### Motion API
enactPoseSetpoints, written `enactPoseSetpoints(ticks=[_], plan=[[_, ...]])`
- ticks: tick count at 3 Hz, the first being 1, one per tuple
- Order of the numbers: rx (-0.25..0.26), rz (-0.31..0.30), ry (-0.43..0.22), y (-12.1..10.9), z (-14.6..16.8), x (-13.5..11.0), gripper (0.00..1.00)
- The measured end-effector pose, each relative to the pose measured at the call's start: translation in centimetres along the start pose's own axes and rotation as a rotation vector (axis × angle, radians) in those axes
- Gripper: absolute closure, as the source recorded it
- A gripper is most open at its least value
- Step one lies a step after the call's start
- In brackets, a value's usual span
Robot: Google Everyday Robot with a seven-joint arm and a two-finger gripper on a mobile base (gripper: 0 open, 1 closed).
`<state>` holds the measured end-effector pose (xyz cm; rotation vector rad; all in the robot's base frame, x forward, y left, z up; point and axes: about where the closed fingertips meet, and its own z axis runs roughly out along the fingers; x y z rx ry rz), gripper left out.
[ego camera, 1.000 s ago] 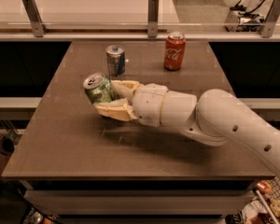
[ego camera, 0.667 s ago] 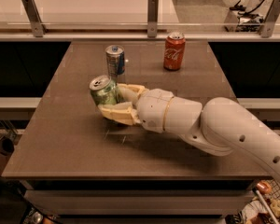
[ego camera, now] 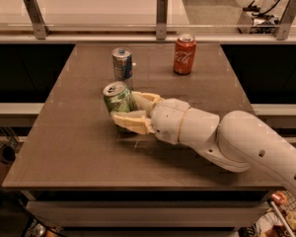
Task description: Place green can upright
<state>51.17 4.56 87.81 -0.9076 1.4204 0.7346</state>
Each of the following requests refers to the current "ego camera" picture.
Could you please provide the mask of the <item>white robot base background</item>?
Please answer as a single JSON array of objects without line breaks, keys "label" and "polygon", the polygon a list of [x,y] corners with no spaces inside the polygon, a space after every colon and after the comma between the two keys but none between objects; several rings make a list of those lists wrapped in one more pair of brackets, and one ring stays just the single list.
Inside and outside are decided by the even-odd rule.
[{"label": "white robot base background", "polygon": [[261,6],[250,3],[242,9],[237,29],[241,34],[274,35],[280,17],[272,11],[281,0],[263,0]]}]

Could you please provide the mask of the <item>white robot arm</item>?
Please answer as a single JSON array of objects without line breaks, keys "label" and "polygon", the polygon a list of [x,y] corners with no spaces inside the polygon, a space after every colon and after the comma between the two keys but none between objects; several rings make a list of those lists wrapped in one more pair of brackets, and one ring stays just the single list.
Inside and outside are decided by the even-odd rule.
[{"label": "white robot arm", "polygon": [[255,166],[296,197],[296,148],[256,116],[233,111],[219,117],[178,99],[133,92],[135,111],[112,111],[115,124],[181,144],[221,168],[241,173]]}]

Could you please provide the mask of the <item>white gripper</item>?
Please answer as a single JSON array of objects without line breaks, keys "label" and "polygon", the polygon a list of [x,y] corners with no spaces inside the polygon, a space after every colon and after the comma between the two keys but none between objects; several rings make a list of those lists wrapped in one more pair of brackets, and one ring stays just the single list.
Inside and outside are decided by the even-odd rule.
[{"label": "white gripper", "polygon": [[131,95],[140,111],[111,112],[113,122],[138,134],[155,133],[170,144],[179,143],[179,129],[189,103],[177,99],[164,100],[160,95],[132,91]]}]

